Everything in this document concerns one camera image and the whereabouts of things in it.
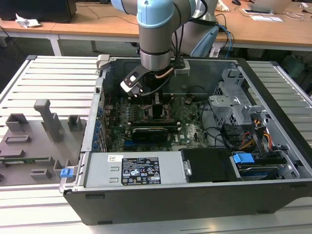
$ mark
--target wooden desk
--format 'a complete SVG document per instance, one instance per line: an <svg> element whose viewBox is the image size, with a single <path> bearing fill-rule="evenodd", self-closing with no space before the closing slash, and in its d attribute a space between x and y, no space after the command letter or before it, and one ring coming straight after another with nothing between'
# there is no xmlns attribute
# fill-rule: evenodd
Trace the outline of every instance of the wooden desk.
<svg viewBox="0 0 312 234"><path fill-rule="evenodd" d="M52 28L52 33L138 38L135 16L127 15L113 6L92 5L77 3L77 12L71 23L57 23Z"/></svg>
<svg viewBox="0 0 312 234"><path fill-rule="evenodd" d="M216 11L215 14L226 16L228 30L235 37L234 47L312 51L311 14L305 13L305 18L311 20L304 21L293 20L285 15L280 15L284 22L255 21L242 15L246 15L241 9L248 8L247 2L242 1L238 7L232 0L223 1L231 11ZM292 2L287 10L301 13L302 9L297 2ZM217 18L224 24L222 16ZM136 17L107 5L93 6L78 2L77 13L69 24L43 22L42 27L28 29L14 21L0 21L0 24L13 37L49 39L56 56L61 56L60 39L138 42ZM5 33L0 31L0 36L5 36ZM220 49L225 41L225 33L219 33L214 50Z"/></svg>
<svg viewBox="0 0 312 234"><path fill-rule="evenodd" d="M216 11L215 14L222 13L225 15L228 30L235 37L234 47L312 50L311 14L305 13L304 17L307 19L304 21L293 20L285 15L275 15L275 17L283 19L284 22L255 21L251 17L246 17L247 14L242 11L242 9L249 9L247 2L241 1L242 5L238 7L231 3L232 0L223 1L230 8L230 12ZM298 5L298 2L291 2L286 10L301 13L302 9ZM219 23L224 25L223 16L217 18ZM220 33L216 42L224 42L225 40L225 33Z"/></svg>

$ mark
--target table leg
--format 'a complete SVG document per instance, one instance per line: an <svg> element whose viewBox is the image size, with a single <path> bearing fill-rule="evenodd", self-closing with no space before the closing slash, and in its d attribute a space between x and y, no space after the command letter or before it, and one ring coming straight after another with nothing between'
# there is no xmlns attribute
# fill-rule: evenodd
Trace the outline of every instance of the table leg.
<svg viewBox="0 0 312 234"><path fill-rule="evenodd" d="M0 47L6 48L8 45L5 42L5 37L0 37Z"/></svg>
<svg viewBox="0 0 312 234"><path fill-rule="evenodd" d="M217 58L219 56L219 52L223 46L223 43L215 42L210 50L209 57Z"/></svg>
<svg viewBox="0 0 312 234"><path fill-rule="evenodd" d="M93 52L97 52L97 44L96 44L96 41L95 40L92 40L91 41L91 47L92 47L92 51Z"/></svg>
<svg viewBox="0 0 312 234"><path fill-rule="evenodd" d="M51 34L51 35L49 36L49 40L50 40L50 42L51 42L54 55L55 55L55 56L62 56L62 52L61 52L61 49L60 49L60 44L59 44L59 37L58 37L58 35L52 35L52 34Z"/></svg>

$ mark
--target power supply label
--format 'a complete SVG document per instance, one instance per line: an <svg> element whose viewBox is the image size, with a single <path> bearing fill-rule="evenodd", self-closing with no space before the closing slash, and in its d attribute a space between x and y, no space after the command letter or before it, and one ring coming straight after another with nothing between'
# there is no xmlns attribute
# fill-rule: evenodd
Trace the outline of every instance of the power supply label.
<svg viewBox="0 0 312 234"><path fill-rule="evenodd" d="M123 158L123 185L161 184L158 157Z"/></svg>

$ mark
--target paper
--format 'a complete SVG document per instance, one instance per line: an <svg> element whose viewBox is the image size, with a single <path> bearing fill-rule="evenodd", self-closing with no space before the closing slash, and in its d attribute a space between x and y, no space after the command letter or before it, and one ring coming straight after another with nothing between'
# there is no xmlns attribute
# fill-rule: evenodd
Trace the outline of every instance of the paper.
<svg viewBox="0 0 312 234"><path fill-rule="evenodd" d="M18 14L15 15L15 22L18 23L19 26L22 26L24 28L41 26L41 24L36 19L24 19L23 17L18 16Z"/></svg>
<svg viewBox="0 0 312 234"><path fill-rule="evenodd" d="M258 21L284 22L281 18L273 16L251 16L251 18Z"/></svg>

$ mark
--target slotted metal surface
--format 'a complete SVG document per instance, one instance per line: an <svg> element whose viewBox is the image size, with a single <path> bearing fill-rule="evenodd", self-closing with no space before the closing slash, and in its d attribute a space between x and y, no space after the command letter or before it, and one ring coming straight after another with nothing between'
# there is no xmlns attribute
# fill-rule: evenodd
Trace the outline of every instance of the slotted metal surface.
<svg viewBox="0 0 312 234"><path fill-rule="evenodd" d="M15 76L7 90L1 94L0 100L0 136L6 131L5 121L10 110L26 113L28 120L41 119L34 115L32 106L37 98L49 98L51 109L59 111L59 118L67 118L69 114L82 112L83 118L88 117L88 108L93 91L86 89L88 86L78 81L91 81L95 84L95 68L70 68L74 72L64 74L58 65L45 73L30 73L34 69L41 69L41 65L35 68L32 65L39 64L95 64L96 58L83 57L38 57L33 62L28 61L20 74ZM251 63L260 76L267 83L283 83L285 79L272 69L268 63ZM35 87L35 92L27 87ZM49 91L43 91L42 86L51 87ZM284 92L273 94L274 98L285 108L305 108L306 104L299 94L285 95ZM300 115L291 116L298 129L311 129L307 127L311 120ZM134 211L148 214L146 211ZM38 185L32 188L15 187L0 188L0 233L1 234L42 234L42 233L84 233L84 234L198 234L198 233L222 233L222 234L311 234L312 233L312 198L301 198L275 214L245 215L233 217L217 217L195 220L176 220L153 223L133 223L122 225L86 226L82 224L79 216L68 205L62 194L58 191L58 185Z"/></svg>
<svg viewBox="0 0 312 234"><path fill-rule="evenodd" d="M27 60L15 77L11 90L0 103L0 139L7 131L10 114L23 113L28 120L41 119L33 106L37 99L51 101L51 112L59 119L80 115L87 120L94 87L97 58L45 57Z"/></svg>
<svg viewBox="0 0 312 234"><path fill-rule="evenodd" d="M259 61L249 61L248 64L305 140L312 146L312 100L310 97L279 66ZM257 104L261 104L254 90L249 89L249 92Z"/></svg>

